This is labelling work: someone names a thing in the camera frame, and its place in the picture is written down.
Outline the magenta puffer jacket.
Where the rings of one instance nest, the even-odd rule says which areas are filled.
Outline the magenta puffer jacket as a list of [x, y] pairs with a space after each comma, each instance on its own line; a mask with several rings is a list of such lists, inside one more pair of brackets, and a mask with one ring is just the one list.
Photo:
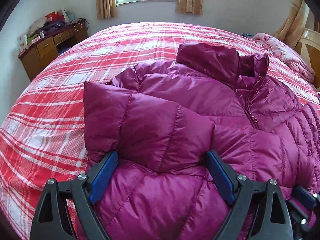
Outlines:
[[267, 54], [206, 43], [176, 60], [142, 62], [108, 84], [84, 85], [92, 166], [119, 165], [95, 205], [112, 239], [212, 239], [228, 212], [205, 166], [215, 150], [236, 172], [319, 192], [319, 113], [268, 76]]

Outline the red plaid bed cover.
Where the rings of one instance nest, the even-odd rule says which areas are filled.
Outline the red plaid bed cover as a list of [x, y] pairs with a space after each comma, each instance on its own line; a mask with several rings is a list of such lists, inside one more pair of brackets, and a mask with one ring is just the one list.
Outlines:
[[318, 104], [316, 90], [261, 41], [185, 23], [122, 24], [97, 32], [58, 56], [23, 91], [1, 125], [1, 218], [28, 239], [41, 190], [49, 178], [85, 170], [83, 88], [107, 82], [145, 60], [175, 59], [183, 42], [234, 47], [241, 55], [268, 53], [268, 74], [301, 103]]

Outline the pink folded quilt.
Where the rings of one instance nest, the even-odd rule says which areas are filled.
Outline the pink folded quilt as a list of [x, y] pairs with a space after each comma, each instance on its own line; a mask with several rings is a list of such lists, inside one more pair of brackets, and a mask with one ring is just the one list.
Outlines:
[[253, 36], [253, 39], [262, 42], [282, 63], [299, 74], [304, 80], [313, 83], [315, 77], [314, 70], [288, 45], [265, 33], [257, 33]]

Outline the wooden headboard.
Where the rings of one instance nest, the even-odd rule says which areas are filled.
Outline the wooden headboard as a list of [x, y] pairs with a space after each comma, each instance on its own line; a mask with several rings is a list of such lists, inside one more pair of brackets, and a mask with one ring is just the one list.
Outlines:
[[313, 85], [319, 87], [319, 33], [305, 28], [303, 33], [295, 46], [295, 51], [301, 55], [305, 63], [313, 69], [315, 77]]

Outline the brown wooden desk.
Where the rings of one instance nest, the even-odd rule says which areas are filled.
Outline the brown wooden desk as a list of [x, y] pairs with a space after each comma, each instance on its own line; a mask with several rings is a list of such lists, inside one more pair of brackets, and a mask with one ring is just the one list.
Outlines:
[[33, 81], [59, 55], [86, 38], [88, 38], [87, 20], [79, 18], [36, 41], [28, 49], [22, 51], [18, 58], [29, 80]]

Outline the side beige curtain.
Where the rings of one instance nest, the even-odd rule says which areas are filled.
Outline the side beige curtain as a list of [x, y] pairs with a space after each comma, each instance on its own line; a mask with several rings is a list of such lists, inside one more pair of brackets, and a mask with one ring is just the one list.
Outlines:
[[274, 37], [295, 48], [306, 26], [310, 8], [304, 0], [293, 0], [289, 15]]

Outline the clutter pile on desk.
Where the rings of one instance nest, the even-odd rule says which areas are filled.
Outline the clutter pile on desk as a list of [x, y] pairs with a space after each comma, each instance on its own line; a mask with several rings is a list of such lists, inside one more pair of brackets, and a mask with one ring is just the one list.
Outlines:
[[27, 49], [32, 40], [37, 37], [43, 38], [49, 34], [61, 29], [65, 25], [75, 20], [75, 15], [72, 12], [60, 9], [50, 12], [48, 15], [38, 18], [33, 22], [27, 32], [17, 38], [20, 52]]

